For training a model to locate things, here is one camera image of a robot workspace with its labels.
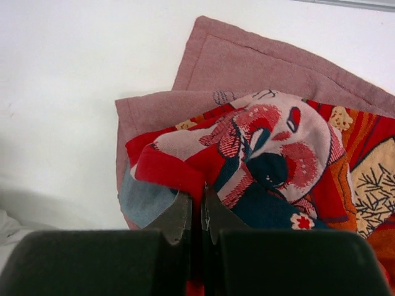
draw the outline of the cartoon face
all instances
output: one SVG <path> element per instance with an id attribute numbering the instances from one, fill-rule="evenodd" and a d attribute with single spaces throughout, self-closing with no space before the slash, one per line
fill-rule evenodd
<path id="1" fill-rule="evenodd" d="M 267 189 L 294 202 L 320 179 L 330 156 L 331 133 L 305 102 L 263 98 L 229 120 L 226 133 L 217 135 L 219 152 L 225 158 L 237 156 Z"/>

